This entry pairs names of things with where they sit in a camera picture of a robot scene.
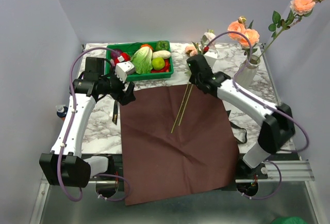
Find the black ribbon with gold text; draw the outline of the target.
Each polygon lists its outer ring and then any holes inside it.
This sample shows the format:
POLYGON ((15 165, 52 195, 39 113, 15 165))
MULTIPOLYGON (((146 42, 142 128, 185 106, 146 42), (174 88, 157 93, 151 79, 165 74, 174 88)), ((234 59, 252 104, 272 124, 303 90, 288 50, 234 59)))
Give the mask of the black ribbon with gold text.
MULTIPOLYGON (((112 122, 115 125, 117 125, 117 123, 118 123, 118 113, 119 113, 119 103, 117 100, 115 100, 114 105, 113 105, 113 112, 112 112, 112 122)), ((238 125, 234 124, 231 121, 230 121, 230 125, 231 125, 232 129, 243 131, 243 134, 244 134, 243 140, 239 140, 238 138, 236 138, 237 144, 241 145, 241 144, 247 143, 247 141, 248 141, 247 130, 245 128, 239 127, 238 125)))

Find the pale pink rose stem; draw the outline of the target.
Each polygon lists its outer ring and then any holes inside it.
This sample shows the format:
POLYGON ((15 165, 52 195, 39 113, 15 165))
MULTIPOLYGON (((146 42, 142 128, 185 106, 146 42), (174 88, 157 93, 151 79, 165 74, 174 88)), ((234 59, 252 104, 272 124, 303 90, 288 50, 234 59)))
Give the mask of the pale pink rose stem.
POLYGON ((188 104, 192 90, 192 86, 189 85, 197 85, 199 89, 201 86, 201 89, 204 93, 208 93, 211 90, 210 87, 205 86, 202 78, 211 75, 211 66, 209 65, 210 63, 207 62, 205 55, 210 50, 215 50, 215 42, 211 42, 215 37, 215 31, 213 29, 207 29, 207 31, 202 35, 199 43, 191 42, 192 44, 186 46, 185 48, 185 53, 188 56, 187 65, 190 71, 190 78, 187 83, 186 91, 184 93, 179 112, 177 114, 177 117, 179 118, 177 125, 181 124, 186 106, 188 104))

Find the red paper bouquet wrap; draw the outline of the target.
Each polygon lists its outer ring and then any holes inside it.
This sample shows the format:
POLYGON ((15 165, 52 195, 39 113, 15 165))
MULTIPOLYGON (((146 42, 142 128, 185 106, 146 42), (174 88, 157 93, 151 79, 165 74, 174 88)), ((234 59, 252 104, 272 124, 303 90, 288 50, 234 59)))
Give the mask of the red paper bouquet wrap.
POLYGON ((120 108, 126 205, 202 193, 234 181, 239 149, 223 102, 183 85, 141 89, 120 108))

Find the pink artificial flowers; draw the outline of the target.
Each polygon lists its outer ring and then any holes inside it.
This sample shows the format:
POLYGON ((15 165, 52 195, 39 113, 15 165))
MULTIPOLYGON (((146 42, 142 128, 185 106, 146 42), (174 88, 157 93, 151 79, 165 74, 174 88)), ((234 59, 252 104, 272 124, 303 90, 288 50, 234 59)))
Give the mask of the pink artificial flowers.
MULTIPOLYGON (((209 46, 203 46, 203 44, 201 44, 201 45, 202 46, 199 47, 199 45, 197 43, 193 43, 193 45, 187 46, 185 49, 186 54, 189 57, 191 57, 191 56, 194 56, 197 54, 205 54, 206 52, 209 51, 209 46)), ((188 82, 186 85, 184 96, 182 98, 182 101, 181 101, 181 104, 179 107, 179 111, 177 113, 177 116, 175 118, 175 121, 174 121, 172 129, 171 129, 171 134, 173 134, 173 132, 177 126, 181 125, 181 122, 183 120, 184 113, 185 113, 185 110, 186 110, 186 107, 188 105, 188 101, 189 101, 189 98, 191 95, 192 88, 193 88, 192 84, 188 82)))

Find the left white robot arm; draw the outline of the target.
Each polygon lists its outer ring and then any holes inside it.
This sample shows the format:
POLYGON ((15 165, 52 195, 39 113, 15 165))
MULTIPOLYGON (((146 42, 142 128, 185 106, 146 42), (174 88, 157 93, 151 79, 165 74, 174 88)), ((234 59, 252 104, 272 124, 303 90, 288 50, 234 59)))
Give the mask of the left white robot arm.
POLYGON ((109 180, 114 175, 109 156, 81 157, 83 137, 96 103, 107 95, 121 105, 136 99, 134 83, 125 86, 127 77, 135 72, 135 66, 130 61, 122 61, 106 73, 107 61, 105 58, 87 57, 84 71, 73 80, 70 103, 60 134, 50 153, 41 154, 39 159, 50 185, 84 188, 93 176, 109 180))

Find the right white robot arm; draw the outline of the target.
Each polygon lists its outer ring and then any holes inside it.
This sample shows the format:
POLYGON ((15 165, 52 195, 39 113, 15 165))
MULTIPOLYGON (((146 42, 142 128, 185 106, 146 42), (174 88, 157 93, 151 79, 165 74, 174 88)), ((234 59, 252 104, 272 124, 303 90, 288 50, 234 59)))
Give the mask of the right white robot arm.
POLYGON ((214 73, 202 54, 187 59, 191 72, 189 82, 205 94, 229 102, 250 116, 260 127, 258 141, 239 159, 237 172, 242 178, 250 178, 270 155, 279 151, 295 134, 292 111, 287 104, 277 106, 261 99, 223 72, 214 73))

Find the white ribbed ceramic vase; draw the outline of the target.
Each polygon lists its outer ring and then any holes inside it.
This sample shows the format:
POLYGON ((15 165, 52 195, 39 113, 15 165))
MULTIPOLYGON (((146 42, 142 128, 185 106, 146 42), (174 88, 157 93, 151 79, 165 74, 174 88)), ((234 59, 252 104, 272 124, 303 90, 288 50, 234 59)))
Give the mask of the white ribbed ceramic vase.
POLYGON ((252 55, 250 60, 247 58, 240 65, 238 70, 239 73, 237 76, 235 76, 235 82, 241 87, 247 89, 251 85, 259 69, 260 62, 260 58, 254 54, 252 55))

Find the red bell pepper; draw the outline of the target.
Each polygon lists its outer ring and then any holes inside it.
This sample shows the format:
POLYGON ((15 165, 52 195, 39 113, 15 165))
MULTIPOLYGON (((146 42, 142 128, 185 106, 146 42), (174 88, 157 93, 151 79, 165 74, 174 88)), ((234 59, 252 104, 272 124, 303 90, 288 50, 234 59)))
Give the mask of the red bell pepper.
POLYGON ((130 56, 127 53, 120 52, 120 56, 118 56, 117 53, 112 52, 110 54, 111 57, 111 64, 113 66, 117 65, 118 63, 125 62, 125 61, 130 61, 130 56))

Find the white radish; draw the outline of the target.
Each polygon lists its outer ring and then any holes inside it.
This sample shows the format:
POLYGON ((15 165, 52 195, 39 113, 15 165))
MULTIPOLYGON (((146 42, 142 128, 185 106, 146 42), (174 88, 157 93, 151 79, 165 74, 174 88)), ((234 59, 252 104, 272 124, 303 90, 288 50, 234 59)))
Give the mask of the white radish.
POLYGON ((169 59, 170 57, 171 57, 171 52, 166 50, 155 51, 152 53, 152 59, 155 58, 169 59))

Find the green apple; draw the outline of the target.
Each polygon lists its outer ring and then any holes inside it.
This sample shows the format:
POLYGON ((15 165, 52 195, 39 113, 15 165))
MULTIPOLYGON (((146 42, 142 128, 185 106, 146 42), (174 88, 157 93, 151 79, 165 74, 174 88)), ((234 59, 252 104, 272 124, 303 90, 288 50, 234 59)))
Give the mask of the green apple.
POLYGON ((160 71, 165 67, 166 63, 165 60, 161 57, 154 58, 152 60, 152 67, 156 71, 160 71))

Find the green plastic basket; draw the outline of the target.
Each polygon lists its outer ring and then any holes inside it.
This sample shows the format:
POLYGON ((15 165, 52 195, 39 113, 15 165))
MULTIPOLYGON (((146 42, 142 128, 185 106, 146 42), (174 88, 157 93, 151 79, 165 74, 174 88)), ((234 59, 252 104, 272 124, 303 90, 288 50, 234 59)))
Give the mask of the green plastic basket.
MULTIPOLYGON (((122 52, 127 53, 130 57, 140 48, 142 44, 150 44, 153 47, 153 52, 155 51, 157 41, 151 42, 135 42, 135 43, 120 43, 120 44, 110 44, 107 45, 109 49, 120 49, 122 52)), ((172 57, 169 59, 170 69, 169 72, 164 73, 148 73, 148 74, 131 74, 127 77, 128 82, 142 81, 142 80, 151 80, 151 79, 165 79, 170 78, 174 72, 172 57)))

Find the small orange at basket back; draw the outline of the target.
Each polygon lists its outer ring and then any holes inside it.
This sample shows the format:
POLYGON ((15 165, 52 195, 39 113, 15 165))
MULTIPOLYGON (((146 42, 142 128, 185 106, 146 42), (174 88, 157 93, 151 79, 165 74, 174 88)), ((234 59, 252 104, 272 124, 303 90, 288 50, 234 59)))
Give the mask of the small orange at basket back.
POLYGON ((142 44, 140 46, 140 48, 144 48, 144 47, 148 47, 149 49, 151 49, 153 51, 153 47, 150 44, 142 44))

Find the orange bottle with blue cap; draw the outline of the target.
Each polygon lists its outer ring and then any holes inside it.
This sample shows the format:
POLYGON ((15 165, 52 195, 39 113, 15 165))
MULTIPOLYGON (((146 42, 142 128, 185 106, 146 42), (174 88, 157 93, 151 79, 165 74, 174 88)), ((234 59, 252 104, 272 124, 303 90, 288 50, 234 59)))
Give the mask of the orange bottle with blue cap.
POLYGON ((64 121, 68 113, 68 107, 66 105, 56 105, 57 116, 64 121))

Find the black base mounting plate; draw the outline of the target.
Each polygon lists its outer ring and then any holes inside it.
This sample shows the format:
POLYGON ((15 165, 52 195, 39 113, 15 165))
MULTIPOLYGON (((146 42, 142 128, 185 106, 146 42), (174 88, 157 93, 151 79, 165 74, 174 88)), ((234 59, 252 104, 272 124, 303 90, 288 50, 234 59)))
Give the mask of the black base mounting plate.
MULTIPOLYGON (((104 172, 105 174, 115 174, 123 176, 123 161, 122 155, 120 154, 103 154, 103 157, 109 159, 108 169, 104 172)), ((253 197, 259 190, 259 184, 262 180, 269 180, 270 170, 266 168, 266 164, 260 164, 254 171, 253 174, 247 176, 242 175, 236 176, 236 180, 230 183, 228 186, 221 187, 218 190, 222 191, 239 191, 249 197, 253 197)), ((124 192, 125 182, 117 177, 105 177, 105 176, 93 176, 90 179, 90 183, 95 183, 96 193, 102 194, 107 197, 113 196, 115 193, 124 192)))

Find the aluminium frame rail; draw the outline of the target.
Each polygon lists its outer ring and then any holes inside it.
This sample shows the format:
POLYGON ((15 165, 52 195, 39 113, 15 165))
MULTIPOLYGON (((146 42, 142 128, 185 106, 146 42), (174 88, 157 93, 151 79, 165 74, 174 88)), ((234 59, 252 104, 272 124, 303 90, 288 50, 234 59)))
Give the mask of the aluminium frame rail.
POLYGON ((308 161, 266 163, 265 179, 258 180, 258 196, 277 193, 267 200, 250 200, 235 188, 172 198, 141 205, 106 202, 96 195, 98 186, 114 181, 93 179, 84 197, 74 203, 58 187, 42 180, 31 223, 271 223, 278 217, 299 216, 317 223, 309 194, 315 177, 308 161))

